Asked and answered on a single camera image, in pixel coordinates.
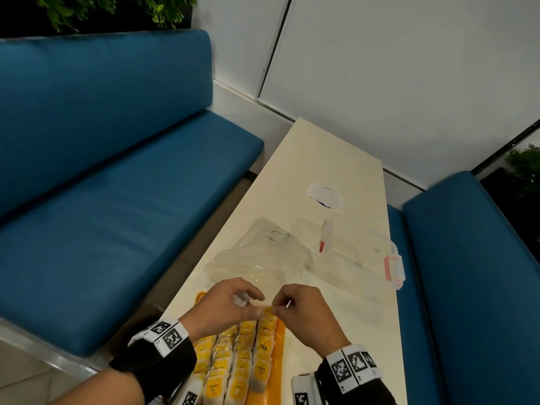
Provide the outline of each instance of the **floor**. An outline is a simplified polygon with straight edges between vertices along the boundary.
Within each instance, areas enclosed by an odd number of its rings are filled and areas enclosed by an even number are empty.
[[[420,190],[384,174],[387,202],[400,208]],[[165,309],[219,233],[251,182],[242,179],[143,302]],[[45,405],[80,381],[0,341],[0,405]]]

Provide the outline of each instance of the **right hand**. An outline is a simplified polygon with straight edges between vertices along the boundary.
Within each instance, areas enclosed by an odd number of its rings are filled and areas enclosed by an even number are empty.
[[[272,301],[272,306],[273,313],[294,336],[305,346],[313,348],[321,358],[350,345],[317,287],[285,285]]]

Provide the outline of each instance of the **white table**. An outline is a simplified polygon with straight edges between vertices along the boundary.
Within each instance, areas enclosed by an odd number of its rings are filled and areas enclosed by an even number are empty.
[[[390,238],[381,161],[299,119],[167,307],[164,316],[178,318],[193,306],[197,293],[211,286],[203,267],[217,253],[231,248],[260,216],[293,234],[296,234],[294,226],[298,219],[321,224],[328,218],[330,211],[306,196],[312,182],[343,195],[345,217]],[[366,346],[397,403],[406,404],[396,292],[389,287],[381,287],[359,299],[308,272],[303,274],[302,282],[321,289],[349,340]],[[281,388],[283,405],[293,403],[291,378],[314,371],[320,361],[314,351],[304,347],[287,331]]]

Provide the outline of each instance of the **plastic bag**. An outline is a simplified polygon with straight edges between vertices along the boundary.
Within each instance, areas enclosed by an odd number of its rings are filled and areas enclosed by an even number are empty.
[[[299,281],[304,266],[313,265],[309,249],[288,231],[260,217],[232,249],[220,252],[205,266],[218,282],[242,277],[257,286],[271,302],[280,288]]]

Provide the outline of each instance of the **blue cushion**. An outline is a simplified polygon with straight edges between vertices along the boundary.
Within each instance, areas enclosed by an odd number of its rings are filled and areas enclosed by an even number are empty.
[[[91,354],[262,147],[203,111],[0,228],[0,316],[71,354]]]
[[[474,176],[403,206],[450,403],[540,403],[540,266]]]
[[[437,405],[441,401],[440,371],[418,284],[413,253],[401,211],[388,205],[390,237],[405,268],[405,283],[397,291],[401,347],[409,405]]]
[[[0,42],[0,215],[212,104],[204,31]]]

